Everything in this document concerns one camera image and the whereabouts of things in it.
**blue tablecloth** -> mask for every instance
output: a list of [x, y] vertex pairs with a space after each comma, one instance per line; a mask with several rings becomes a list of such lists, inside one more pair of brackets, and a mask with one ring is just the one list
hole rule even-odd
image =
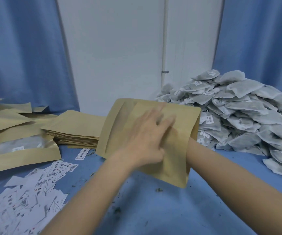
[[[90, 180], [104, 159], [96, 154], [83, 161], [74, 160], [80, 149], [60, 146], [62, 158], [79, 166], [60, 179], [61, 189], [70, 200]], [[273, 174], [262, 163], [264, 156], [217, 151], [282, 192], [282, 176]], [[0, 172], [0, 193], [11, 176], [24, 177], [34, 168], [45, 168], [51, 162], [23, 166]], [[255, 234], [216, 196], [209, 185], [193, 170], [185, 189], [134, 172], [124, 183], [95, 234]]]

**blue curtain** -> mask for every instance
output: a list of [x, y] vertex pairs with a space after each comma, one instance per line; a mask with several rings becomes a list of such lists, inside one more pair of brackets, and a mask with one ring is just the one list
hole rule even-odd
[[0, 98], [79, 110], [55, 0], [0, 0]]
[[213, 68], [282, 91], [282, 0], [225, 0]]

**white pipe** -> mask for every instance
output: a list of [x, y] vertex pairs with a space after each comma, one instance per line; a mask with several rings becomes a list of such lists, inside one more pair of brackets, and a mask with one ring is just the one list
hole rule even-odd
[[162, 53], [162, 72], [161, 72], [161, 88], [164, 86], [166, 71], [166, 42], [167, 42], [167, 22], [168, 22], [168, 1], [165, 0], [164, 4], [164, 26], [163, 26], [163, 53]]

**hand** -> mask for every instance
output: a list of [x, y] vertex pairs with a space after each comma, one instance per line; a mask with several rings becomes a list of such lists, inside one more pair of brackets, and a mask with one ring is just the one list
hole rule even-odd
[[165, 105], [162, 103], [158, 108], [153, 108], [137, 118], [127, 142], [120, 150], [120, 154], [132, 162], [134, 169], [146, 164], [161, 162], [164, 158], [165, 152], [160, 147], [160, 143], [166, 130], [176, 118], [172, 116], [160, 122]]

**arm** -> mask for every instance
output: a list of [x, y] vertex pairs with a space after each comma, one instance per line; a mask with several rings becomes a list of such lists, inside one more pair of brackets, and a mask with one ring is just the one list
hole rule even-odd
[[163, 106], [146, 112], [135, 121], [127, 143], [103, 163], [94, 177], [44, 228], [42, 235], [92, 234], [130, 173], [140, 166], [163, 160], [164, 151], [159, 144], [174, 122], [174, 118], [168, 118], [156, 124]]
[[186, 160], [256, 233], [282, 234], [282, 193], [192, 138]]

